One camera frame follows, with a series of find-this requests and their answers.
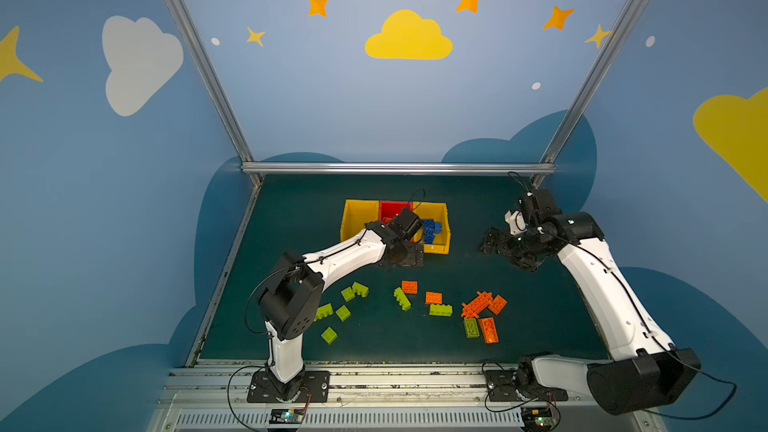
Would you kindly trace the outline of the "orange lego brick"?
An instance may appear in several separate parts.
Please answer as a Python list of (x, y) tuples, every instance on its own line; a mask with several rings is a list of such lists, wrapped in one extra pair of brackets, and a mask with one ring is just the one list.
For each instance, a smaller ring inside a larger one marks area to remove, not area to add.
[(401, 289), (406, 295), (416, 295), (418, 293), (418, 283), (416, 281), (402, 281)]
[(425, 303), (427, 305), (442, 305), (443, 296), (439, 292), (427, 292), (425, 294)]

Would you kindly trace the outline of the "large blue lego brick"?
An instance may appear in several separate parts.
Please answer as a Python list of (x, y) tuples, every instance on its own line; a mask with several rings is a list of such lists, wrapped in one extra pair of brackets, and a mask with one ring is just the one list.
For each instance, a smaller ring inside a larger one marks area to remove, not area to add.
[(429, 235), (439, 235), (442, 232), (442, 223), (433, 219), (424, 219), (423, 229)]

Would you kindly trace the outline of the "orange square lego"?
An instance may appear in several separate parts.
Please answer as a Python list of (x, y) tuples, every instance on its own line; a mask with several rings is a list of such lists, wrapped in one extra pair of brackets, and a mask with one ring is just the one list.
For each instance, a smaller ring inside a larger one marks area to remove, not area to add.
[(488, 309), (495, 315), (499, 315), (508, 304), (501, 295), (495, 296), (488, 305)]

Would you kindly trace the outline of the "orange lego plane piece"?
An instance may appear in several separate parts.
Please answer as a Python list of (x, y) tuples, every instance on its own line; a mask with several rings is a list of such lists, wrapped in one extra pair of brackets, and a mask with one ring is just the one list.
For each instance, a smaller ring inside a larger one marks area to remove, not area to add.
[(477, 292), (477, 296), (468, 304), (462, 304), (461, 317), (463, 319), (477, 319), (492, 302), (493, 294), (490, 292)]

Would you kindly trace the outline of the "orange long lego bottom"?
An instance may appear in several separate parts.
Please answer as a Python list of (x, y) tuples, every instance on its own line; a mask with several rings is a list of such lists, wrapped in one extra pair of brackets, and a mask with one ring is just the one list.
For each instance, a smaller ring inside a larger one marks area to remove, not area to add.
[(499, 342), (497, 327), (492, 317), (481, 318), (478, 320), (478, 324), (486, 344), (497, 344)]

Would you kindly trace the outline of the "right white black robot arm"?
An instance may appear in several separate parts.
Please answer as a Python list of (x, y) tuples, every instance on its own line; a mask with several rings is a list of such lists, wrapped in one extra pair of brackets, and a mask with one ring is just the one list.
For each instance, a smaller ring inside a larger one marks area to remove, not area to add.
[(674, 403), (700, 368), (696, 353), (679, 349), (652, 319), (614, 261), (602, 230), (586, 212), (532, 217), (514, 232), (489, 228), (479, 246), (523, 270), (556, 257), (574, 278), (607, 347), (609, 360), (556, 354), (520, 360), (513, 383), (522, 399), (548, 391), (592, 398), (611, 415)]

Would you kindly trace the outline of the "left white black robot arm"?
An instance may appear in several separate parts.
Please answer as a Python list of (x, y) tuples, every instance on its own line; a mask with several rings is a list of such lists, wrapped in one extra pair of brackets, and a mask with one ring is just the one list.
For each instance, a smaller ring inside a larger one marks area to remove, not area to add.
[(301, 382), (305, 371), (303, 334), (314, 321), (325, 290), (352, 272), (384, 259), (405, 263), (421, 227), (418, 216), (404, 211), (388, 223), (367, 223), (353, 237), (324, 250), (283, 255), (283, 264), (255, 294), (269, 343), (266, 370), (275, 386)]

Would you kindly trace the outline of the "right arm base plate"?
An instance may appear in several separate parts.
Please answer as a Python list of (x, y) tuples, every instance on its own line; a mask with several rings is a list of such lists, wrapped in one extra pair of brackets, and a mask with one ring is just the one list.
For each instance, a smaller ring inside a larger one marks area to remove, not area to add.
[(569, 400), (567, 391), (543, 386), (531, 373), (525, 371), (488, 370), (483, 375), (491, 402)]

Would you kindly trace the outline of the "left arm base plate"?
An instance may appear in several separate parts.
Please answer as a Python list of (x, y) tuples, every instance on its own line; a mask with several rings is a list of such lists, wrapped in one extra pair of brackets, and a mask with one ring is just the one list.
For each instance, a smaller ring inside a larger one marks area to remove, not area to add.
[(330, 373), (328, 371), (301, 371), (287, 383), (280, 382), (267, 369), (251, 377), (247, 393), (248, 403), (325, 403), (328, 400)]

